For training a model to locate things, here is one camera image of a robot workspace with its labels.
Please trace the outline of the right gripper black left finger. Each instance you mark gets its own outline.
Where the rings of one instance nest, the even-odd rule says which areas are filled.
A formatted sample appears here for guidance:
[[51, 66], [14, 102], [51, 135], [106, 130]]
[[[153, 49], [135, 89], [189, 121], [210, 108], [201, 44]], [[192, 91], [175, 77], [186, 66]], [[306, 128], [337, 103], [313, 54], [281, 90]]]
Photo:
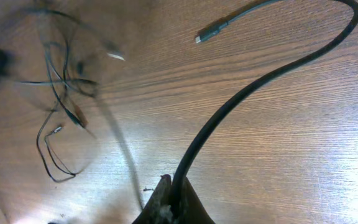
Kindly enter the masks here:
[[168, 196], [172, 186], [171, 176], [162, 175], [143, 211], [132, 224], [169, 224], [172, 212], [168, 204]]

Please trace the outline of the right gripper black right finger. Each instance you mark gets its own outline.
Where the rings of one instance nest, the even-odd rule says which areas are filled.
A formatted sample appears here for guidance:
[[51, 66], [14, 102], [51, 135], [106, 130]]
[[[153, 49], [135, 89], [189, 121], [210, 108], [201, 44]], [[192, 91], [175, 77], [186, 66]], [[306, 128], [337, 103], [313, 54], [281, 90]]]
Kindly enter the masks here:
[[215, 224], [186, 177], [183, 182], [179, 224]]

